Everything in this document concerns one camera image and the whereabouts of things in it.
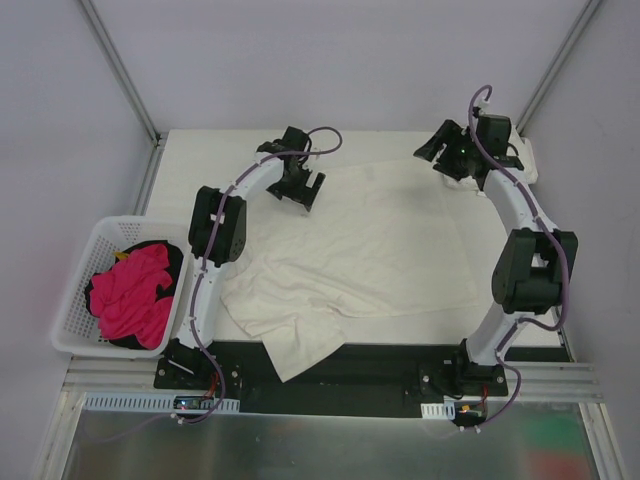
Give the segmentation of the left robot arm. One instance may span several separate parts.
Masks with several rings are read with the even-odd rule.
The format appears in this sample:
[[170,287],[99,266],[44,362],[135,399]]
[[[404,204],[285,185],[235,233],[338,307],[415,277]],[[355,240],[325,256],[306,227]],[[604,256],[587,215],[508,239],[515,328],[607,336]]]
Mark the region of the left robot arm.
[[247,168],[223,188],[201,187],[196,193],[188,229],[194,279],[184,292],[186,311],[177,330],[181,347],[198,352],[214,341],[214,320],[231,265],[247,244],[248,203],[262,192],[287,199],[310,211],[326,178],[314,174],[309,131],[289,126],[283,135],[262,143]]

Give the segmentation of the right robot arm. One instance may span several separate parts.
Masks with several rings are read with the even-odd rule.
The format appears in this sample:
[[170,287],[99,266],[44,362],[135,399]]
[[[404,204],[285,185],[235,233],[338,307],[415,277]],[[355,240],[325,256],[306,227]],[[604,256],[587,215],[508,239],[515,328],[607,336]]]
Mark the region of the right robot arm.
[[479,327],[463,339],[451,359],[424,364],[421,387],[443,396],[504,396],[504,356],[528,325],[556,332],[564,322],[541,321],[568,304],[578,239],[563,231],[539,206],[525,167],[510,142],[505,116],[472,113],[462,127],[447,119],[414,155],[453,180],[473,179],[494,205],[507,240],[491,276],[492,304]]

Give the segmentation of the cream white t shirt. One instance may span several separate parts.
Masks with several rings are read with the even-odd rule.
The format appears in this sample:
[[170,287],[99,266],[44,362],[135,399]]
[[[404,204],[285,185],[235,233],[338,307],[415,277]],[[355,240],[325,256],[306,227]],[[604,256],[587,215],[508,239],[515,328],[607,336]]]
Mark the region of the cream white t shirt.
[[341,318],[474,306],[439,175],[415,160],[333,168],[309,213],[260,194],[225,280],[231,319],[289,381],[341,347]]

